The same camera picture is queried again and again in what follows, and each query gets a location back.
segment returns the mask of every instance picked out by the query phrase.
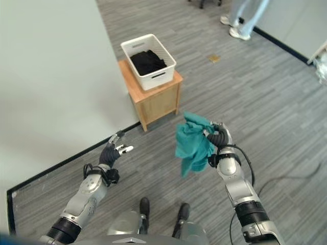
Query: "shoe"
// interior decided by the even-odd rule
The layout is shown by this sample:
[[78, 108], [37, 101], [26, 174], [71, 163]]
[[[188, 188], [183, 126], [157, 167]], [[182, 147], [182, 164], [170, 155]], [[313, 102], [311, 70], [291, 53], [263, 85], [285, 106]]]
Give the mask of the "shoe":
[[231, 27], [238, 27], [239, 26], [239, 22], [231, 24], [229, 23], [229, 16], [228, 14], [223, 14], [222, 16], [220, 16], [220, 22], [224, 25], [227, 26], [231, 26]]
[[237, 28], [234, 28], [234, 27], [231, 27], [229, 29], [229, 34], [230, 36], [234, 37], [234, 38], [239, 38], [239, 39], [242, 39], [244, 41], [247, 41], [251, 38], [250, 35], [247, 35], [247, 36], [242, 36], [240, 33], [239, 33], [239, 30]]

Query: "wooden cabinet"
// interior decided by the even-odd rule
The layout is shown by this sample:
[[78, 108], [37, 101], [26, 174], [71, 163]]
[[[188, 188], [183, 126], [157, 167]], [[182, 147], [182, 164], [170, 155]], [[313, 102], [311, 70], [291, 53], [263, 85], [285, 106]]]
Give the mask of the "wooden cabinet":
[[144, 131], [147, 131], [149, 123], [168, 113], [178, 113], [180, 86], [183, 78], [177, 71], [172, 81], [144, 91], [126, 60], [119, 61], [119, 67]]

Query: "teal cloth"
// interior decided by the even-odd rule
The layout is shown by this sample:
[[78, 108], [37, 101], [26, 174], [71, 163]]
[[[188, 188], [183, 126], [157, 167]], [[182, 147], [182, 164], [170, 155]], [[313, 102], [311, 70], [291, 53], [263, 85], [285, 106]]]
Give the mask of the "teal cloth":
[[175, 156], [182, 158], [181, 174], [186, 177], [189, 171], [203, 171], [208, 163], [208, 157], [214, 152], [215, 147], [203, 135], [203, 130], [214, 133], [210, 121], [202, 116], [184, 113], [185, 124], [177, 125]]

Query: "robotic hand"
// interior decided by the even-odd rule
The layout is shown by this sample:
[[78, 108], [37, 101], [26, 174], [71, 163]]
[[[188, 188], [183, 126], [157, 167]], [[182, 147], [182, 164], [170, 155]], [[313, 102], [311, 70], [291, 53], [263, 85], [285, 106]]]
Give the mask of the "robotic hand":
[[234, 152], [234, 148], [238, 147], [233, 145], [228, 128], [223, 123], [211, 122], [211, 124], [218, 134], [209, 134], [206, 130], [203, 133], [218, 150], [217, 154], [209, 157], [208, 161], [211, 167], [217, 169], [225, 183], [227, 195], [241, 223], [245, 241], [261, 245], [285, 244], [274, 222], [269, 219], [253, 186], [244, 178], [241, 161]]
[[84, 181], [78, 192], [70, 199], [57, 222], [40, 241], [46, 244], [69, 244], [76, 240], [82, 228], [93, 216], [99, 202], [106, 196], [111, 183], [119, 180], [118, 171], [113, 169], [114, 162], [124, 153], [133, 150], [132, 146], [115, 146], [123, 131], [113, 135], [100, 155], [98, 166], [86, 164]]

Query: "gray carpet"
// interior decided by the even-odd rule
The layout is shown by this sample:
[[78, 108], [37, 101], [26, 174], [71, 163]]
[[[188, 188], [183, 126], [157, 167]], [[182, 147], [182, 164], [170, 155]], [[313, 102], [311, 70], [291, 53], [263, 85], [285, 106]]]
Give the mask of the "gray carpet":
[[[121, 42], [153, 33], [176, 59], [184, 82], [179, 115], [152, 123], [147, 133], [138, 126], [126, 134], [135, 150], [116, 162], [120, 182], [78, 239], [105, 235], [119, 213], [147, 196], [150, 233], [171, 235], [179, 205], [188, 202], [191, 219], [203, 225], [211, 244], [229, 244], [233, 210], [218, 174], [208, 167], [182, 179], [180, 159], [174, 157], [175, 127], [183, 122], [183, 111], [191, 111], [229, 126], [253, 162], [256, 190], [271, 177], [303, 176], [323, 162], [313, 179], [268, 185], [262, 202], [287, 244], [326, 244], [327, 88], [319, 85], [314, 69], [256, 33], [247, 42], [231, 38], [219, 23], [229, 1], [222, 7], [207, 1], [204, 10], [198, 1], [185, 0], [99, 0], [98, 5], [118, 59], [124, 57]], [[212, 64], [211, 54], [221, 61]], [[101, 149], [15, 193], [19, 236], [37, 239], [47, 232], [77, 191], [83, 165], [96, 164]], [[249, 177], [246, 164], [243, 168]], [[235, 244], [245, 244], [237, 221], [232, 234]]]

